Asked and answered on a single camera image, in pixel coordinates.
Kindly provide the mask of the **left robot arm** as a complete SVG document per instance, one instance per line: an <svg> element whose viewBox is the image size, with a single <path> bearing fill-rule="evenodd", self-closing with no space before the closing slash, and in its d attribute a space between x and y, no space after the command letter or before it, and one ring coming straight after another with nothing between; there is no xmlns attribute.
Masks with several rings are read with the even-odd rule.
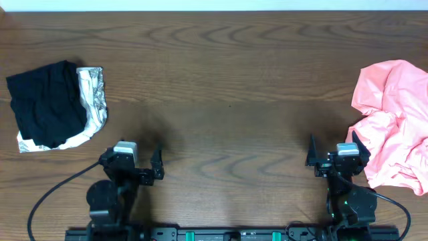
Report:
<svg viewBox="0 0 428 241"><path fill-rule="evenodd" d="M150 168L137 168L138 146L120 141L101 154L98 162L106 180L91 185L86 194L91 222L87 225L89 241L150 240L150 230L130 221L130 214L141 185L152 186L165 176L159 145L150 158Z"/></svg>

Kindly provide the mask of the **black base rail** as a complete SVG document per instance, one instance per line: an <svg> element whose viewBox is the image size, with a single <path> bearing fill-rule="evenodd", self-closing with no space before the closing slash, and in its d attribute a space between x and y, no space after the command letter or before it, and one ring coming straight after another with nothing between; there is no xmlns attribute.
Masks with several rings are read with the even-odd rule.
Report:
<svg viewBox="0 0 428 241"><path fill-rule="evenodd" d="M154 228L135 240L152 241L286 241L286 240L398 240L399 231L386 226L339 229L336 234L322 228L289 226L284 229L189 229Z"/></svg>

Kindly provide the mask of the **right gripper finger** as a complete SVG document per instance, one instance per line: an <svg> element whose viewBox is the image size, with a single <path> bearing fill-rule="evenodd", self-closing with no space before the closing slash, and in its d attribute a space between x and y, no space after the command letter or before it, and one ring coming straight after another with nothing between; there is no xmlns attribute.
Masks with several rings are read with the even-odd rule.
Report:
<svg viewBox="0 0 428 241"><path fill-rule="evenodd" d="M352 142L358 147L361 157L370 157L370 151L365 147L362 141L359 139L356 131L352 131Z"/></svg>
<svg viewBox="0 0 428 241"><path fill-rule="evenodd" d="M318 156L316 151L316 144L313 134L310 135L310 143L308 148L308 153L306 157L306 165L307 166L315 166L318 162Z"/></svg>

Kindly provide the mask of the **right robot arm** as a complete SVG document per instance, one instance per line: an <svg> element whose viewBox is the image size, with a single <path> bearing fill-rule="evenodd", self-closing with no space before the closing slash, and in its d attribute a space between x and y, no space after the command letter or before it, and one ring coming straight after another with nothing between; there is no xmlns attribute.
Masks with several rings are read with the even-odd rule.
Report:
<svg viewBox="0 0 428 241"><path fill-rule="evenodd" d="M369 224L375 221L377 198L371 189L352 182L367 166L370 151L358 135L352 133L350 143L339 143L335 151L319 157L313 135L310 136L306 166L314 168L316 177L327 179L326 208L332 222L317 228L316 240L364 240L370 238Z"/></svg>

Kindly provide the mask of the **black t-shirt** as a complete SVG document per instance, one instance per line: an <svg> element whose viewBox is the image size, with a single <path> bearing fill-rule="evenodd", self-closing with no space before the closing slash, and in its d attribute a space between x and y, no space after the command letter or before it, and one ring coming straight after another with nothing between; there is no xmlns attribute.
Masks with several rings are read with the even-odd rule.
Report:
<svg viewBox="0 0 428 241"><path fill-rule="evenodd" d="M84 130L76 70L64 60L6 78L22 139L53 149Z"/></svg>

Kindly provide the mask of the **white patterned folded garment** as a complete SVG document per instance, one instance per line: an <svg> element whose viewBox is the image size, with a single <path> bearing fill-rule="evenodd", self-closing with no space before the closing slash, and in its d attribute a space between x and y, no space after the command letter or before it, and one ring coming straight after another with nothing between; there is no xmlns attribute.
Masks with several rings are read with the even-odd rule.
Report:
<svg viewBox="0 0 428 241"><path fill-rule="evenodd" d="M102 67L76 68L76 72L80 86L80 102L86 109L87 123L83 132L70 137L56 149L77 147L89 141L105 125L108 118Z"/></svg>

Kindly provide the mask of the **pink t-shirt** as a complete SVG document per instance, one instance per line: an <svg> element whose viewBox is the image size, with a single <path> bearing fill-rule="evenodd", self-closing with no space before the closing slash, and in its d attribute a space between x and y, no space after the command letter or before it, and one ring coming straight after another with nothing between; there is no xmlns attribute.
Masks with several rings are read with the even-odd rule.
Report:
<svg viewBox="0 0 428 241"><path fill-rule="evenodd" d="M427 193L427 72L405 60L361 69L351 105L363 119L348 129L370 151L364 169L371 188Z"/></svg>

